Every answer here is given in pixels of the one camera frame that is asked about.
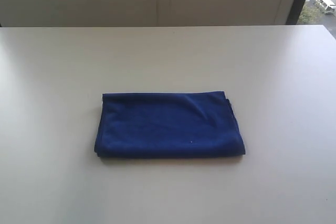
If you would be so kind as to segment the blue towel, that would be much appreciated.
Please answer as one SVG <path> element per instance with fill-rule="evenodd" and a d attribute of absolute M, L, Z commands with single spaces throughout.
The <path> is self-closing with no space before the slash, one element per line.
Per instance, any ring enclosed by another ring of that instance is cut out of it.
<path fill-rule="evenodd" d="M 101 158 L 217 158 L 246 153 L 223 91 L 105 93 L 94 145 Z"/>

